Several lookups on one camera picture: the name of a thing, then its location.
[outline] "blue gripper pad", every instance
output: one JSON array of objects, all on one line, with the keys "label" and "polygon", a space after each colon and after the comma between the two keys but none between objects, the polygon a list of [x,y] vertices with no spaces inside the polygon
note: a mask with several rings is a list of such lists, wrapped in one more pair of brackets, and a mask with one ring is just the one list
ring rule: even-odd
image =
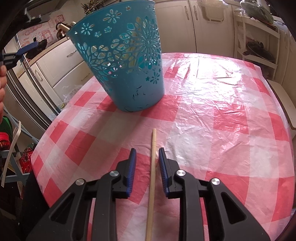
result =
[{"label": "blue gripper pad", "polygon": [[128,173],[126,175],[126,194],[128,197],[130,197],[131,192],[133,190],[133,180],[135,177],[135,170],[136,170],[136,155],[137,152],[134,148],[131,149],[130,156],[128,158],[129,160],[129,167],[128,167]]},{"label": "blue gripper pad", "polygon": [[168,189],[168,173],[165,167],[165,153],[164,149],[160,148],[158,151],[158,159],[159,159],[159,167],[161,172],[161,179],[163,181],[163,191],[165,192],[165,196],[168,197],[169,189]]},{"label": "blue gripper pad", "polygon": [[25,47],[19,49],[15,55],[18,55],[18,56],[23,55],[23,54],[27,53],[29,50],[36,48],[37,46],[38,46],[38,42],[30,43],[30,44],[26,45]]}]

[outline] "patterned wall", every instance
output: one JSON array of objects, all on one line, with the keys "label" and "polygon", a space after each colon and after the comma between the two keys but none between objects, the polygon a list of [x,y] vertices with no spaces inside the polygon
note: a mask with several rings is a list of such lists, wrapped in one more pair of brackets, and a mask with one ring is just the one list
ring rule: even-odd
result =
[{"label": "patterned wall", "polygon": [[33,38],[36,37],[37,41],[47,39],[47,47],[57,41],[57,30],[55,26],[59,22],[65,22],[63,14],[52,16],[51,19],[42,24],[35,25],[31,28],[27,28],[18,33],[20,44],[22,47],[33,42]]}]

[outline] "triangular cutout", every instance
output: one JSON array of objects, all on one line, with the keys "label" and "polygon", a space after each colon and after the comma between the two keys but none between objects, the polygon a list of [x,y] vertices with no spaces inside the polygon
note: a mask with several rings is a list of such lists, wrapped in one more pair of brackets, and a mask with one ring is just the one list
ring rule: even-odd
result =
[{"label": "triangular cutout", "polygon": [[231,224],[238,223],[246,219],[245,214],[238,208],[235,202],[227,193],[221,193],[222,200],[226,209],[228,220]]},{"label": "triangular cutout", "polygon": [[65,224],[67,222],[70,209],[74,200],[75,194],[70,194],[55,210],[55,212],[51,215],[50,220],[54,222],[58,222],[61,224]]}]

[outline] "red and white tablecloth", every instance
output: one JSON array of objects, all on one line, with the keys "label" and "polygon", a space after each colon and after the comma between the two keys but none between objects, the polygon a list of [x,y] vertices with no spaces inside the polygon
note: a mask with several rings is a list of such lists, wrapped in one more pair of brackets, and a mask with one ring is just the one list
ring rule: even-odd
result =
[{"label": "red and white tablecloth", "polygon": [[[100,178],[136,148],[132,195],[117,200],[117,231],[120,241],[144,240],[156,128],[168,158],[196,178],[221,179],[275,240],[292,209],[293,150],[260,68],[204,54],[167,53],[162,60],[165,95],[147,110],[119,111],[95,77],[71,99],[32,155],[46,201],[51,206],[78,178]],[[178,240],[179,201],[165,197],[159,167],[156,176],[152,240]]]}]

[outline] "range hood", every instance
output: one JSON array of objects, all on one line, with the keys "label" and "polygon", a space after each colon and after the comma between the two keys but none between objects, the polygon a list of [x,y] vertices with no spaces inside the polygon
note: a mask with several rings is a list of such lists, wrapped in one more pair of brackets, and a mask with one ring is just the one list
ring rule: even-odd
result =
[{"label": "range hood", "polygon": [[59,10],[67,0],[31,0],[26,7],[30,16],[49,15]]}]

